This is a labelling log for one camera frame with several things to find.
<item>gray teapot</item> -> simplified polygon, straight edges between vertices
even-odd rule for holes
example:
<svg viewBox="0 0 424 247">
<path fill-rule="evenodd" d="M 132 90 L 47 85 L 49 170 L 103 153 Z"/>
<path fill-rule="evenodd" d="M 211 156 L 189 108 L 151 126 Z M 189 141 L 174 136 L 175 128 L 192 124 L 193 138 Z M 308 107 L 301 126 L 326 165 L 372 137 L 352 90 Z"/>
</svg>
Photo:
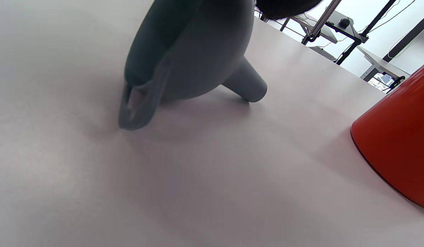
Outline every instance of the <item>gray teapot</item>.
<svg viewBox="0 0 424 247">
<path fill-rule="evenodd" d="M 189 99 L 220 84 L 257 102 L 267 84 L 244 58 L 254 22 L 253 0 L 155 0 L 132 43 L 119 126 L 147 125 L 162 98 Z M 132 90 L 145 95 L 128 106 Z"/>
</svg>

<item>white table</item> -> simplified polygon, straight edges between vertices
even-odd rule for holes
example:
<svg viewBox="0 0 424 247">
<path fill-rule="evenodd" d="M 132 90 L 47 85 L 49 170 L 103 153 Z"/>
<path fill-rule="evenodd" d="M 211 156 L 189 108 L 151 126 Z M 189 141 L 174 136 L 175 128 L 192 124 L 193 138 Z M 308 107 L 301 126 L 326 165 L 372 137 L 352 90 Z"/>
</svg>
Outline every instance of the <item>white table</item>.
<svg viewBox="0 0 424 247">
<path fill-rule="evenodd" d="M 0 247 L 424 247 L 349 136 L 384 94 L 260 21 L 261 102 L 220 87 L 119 130 L 150 5 L 0 0 Z"/>
<path fill-rule="evenodd" d="M 393 64 L 384 61 L 382 58 L 378 57 L 374 53 L 370 52 L 369 50 L 358 46 L 357 49 L 361 51 L 364 54 L 364 58 L 366 58 L 367 61 L 369 61 L 372 64 L 372 67 L 367 70 L 370 71 L 373 68 L 376 68 L 380 73 L 387 73 L 391 77 L 394 78 L 394 80 L 397 80 L 399 77 L 404 76 L 405 80 L 410 77 L 410 74 L 403 71 L 402 69 L 399 69 L 398 67 L 394 66 Z M 367 76 L 367 73 L 364 73 L 361 78 L 364 79 L 364 77 Z"/>
</svg>

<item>teapot handle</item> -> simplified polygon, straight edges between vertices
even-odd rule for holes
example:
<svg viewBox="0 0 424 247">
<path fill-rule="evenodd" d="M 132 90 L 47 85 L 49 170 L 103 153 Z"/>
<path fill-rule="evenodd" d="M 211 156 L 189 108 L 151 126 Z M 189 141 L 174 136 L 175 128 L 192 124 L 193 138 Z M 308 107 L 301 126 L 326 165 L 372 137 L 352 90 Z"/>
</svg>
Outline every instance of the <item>teapot handle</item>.
<svg viewBox="0 0 424 247">
<path fill-rule="evenodd" d="M 147 83 L 149 85 L 148 92 L 137 109 L 131 109 L 128 106 L 132 87 L 128 83 L 125 83 L 121 108 L 119 110 L 120 128 L 132 131 L 148 125 L 160 103 L 169 75 L 171 74 L 171 68 L 169 59 L 163 58 L 154 70 L 151 81 Z"/>
</svg>

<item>black metal rod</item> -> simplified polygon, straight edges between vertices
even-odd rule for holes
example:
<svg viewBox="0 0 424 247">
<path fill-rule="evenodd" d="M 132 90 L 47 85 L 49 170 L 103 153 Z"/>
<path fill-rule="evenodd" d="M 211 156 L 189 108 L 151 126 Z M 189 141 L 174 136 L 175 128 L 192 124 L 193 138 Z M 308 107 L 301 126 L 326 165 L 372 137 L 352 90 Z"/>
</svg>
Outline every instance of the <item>black metal rod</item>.
<svg viewBox="0 0 424 247">
<path fill-rule="evenodd" d="M 379 22 L 381 17 L 389 10 L 389 8 L 396 2 L 396 0 L 389 0 L 389 2 L 384 6 L 383 9 L 376 15 L 372 22 L 367 26 L 367 28 L 361 34 L 362 36 L 367 36 L 367 34 L 372 30 L 373 27 Z"/>
<path fill-rule="evenodd" d="M 290 18 L 288 17 L 286 20 L 285 20 L 285 22 L 282 24 L 282 27 L 280 28 L 280 31 L 282 32 L 284 29 L 285 29 L 285 27 L 287 27 L 287 24 L 288 24 L 288 22 L 290 21 Z"/>
<path fill-rule="evenodd" d="M 424 30 L 424 19 L 422 19 L 411 31 L 405 35 L 404 38 L 402 38 L 393 49 L 387 53 L 387 55 L 383 58 L 384 61 L 392 61 L 392 59 L 398 55 L 408 44 L 411 43 L 411 41 L 416 38 L 419 33 L 421 33 Z"/>
<path fill-rule="evenodd" d="M 345 52 L 341 54 L 340 59 L 337 60 L 337 64 L 340 65 L 343 63 L 343 61 L 352 53 L 353 49 L 355 49 L 357 46 L 359 46 L 362 42 L 359 40 L 356 40 L 353 42 L 353 44 L 350 46 L 349 49 L 347 49 Z"/>
</svg>

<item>red object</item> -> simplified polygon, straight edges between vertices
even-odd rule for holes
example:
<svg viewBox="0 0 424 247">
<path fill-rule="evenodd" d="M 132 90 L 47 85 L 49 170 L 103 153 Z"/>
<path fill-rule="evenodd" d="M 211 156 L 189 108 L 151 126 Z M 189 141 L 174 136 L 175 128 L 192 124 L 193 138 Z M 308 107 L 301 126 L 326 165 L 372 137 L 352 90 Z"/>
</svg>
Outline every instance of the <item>red object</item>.
<svg viewBox="0 0 424 247">
<path fill-rule="evenodd" d="M 351 133 L 370 165 L 424 207 L 424 66 L 357 119 Z"/>
</svg>

